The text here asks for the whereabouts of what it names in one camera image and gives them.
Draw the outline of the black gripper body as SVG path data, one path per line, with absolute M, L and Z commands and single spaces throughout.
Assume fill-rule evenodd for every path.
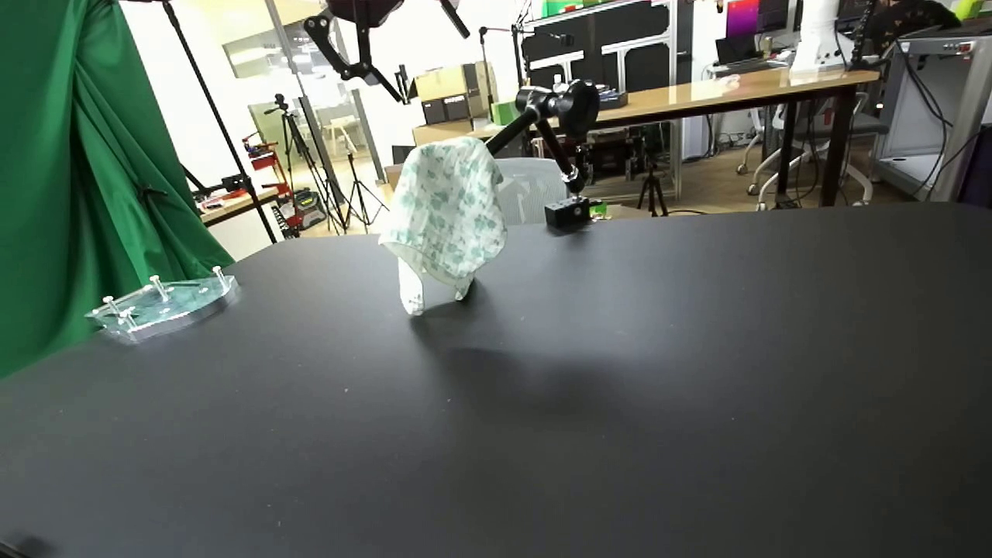
M 406 0 L 325 0 L 330 11 L 356 24 L 359 62 L 373 62 L 369 35 Z

